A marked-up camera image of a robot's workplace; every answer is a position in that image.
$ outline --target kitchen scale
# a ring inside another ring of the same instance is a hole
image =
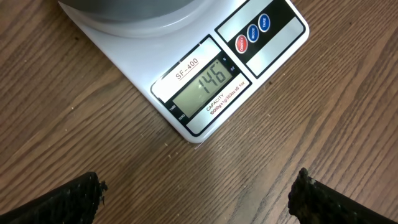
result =
[[[193,0],[139,22],[60,5],[193,143],[213,134],[309,36],[289,0]]]

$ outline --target digital scale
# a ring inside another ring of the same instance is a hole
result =
[[[134,25],[101,22],[60,4],[193,143],[213,134],[310,32],[289,0],[199,0]]]

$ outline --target button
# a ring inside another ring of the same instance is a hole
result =
[[[255,24],[251,24],[248,28],[248,39],[250,42],[255,43],[259,39],[259,29]]]
[[[239,53],[243,54],[247,51],[248,49],[248,39],[246,38],[245,35],[241,34],[236,38],[236,42],[235,42],[235,47],[236,47],[236,51],[238,51]]]
[[[269,20],[269,16],[265,13],[261,14],[259,18],[259,28],[261,32],[267,32],[270,26],[271,26],[271,21]]]

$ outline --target blue button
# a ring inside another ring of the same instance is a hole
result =
[[[265,13],[261,14],[259,18],[259,28],[261,32],[267,32],[270,26],[271,26],[271,21],[269,20],[269,16]]]
[[[255,24],[251,24],[248,28],[248,39],[250,42],[255,43],[260,36],[259,29]]]

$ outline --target red button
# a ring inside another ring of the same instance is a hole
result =
[[[248,39],[245,35],[241,34],[236,38],[235,47],[236,50],[241,54],[246,52],[248,49]]]

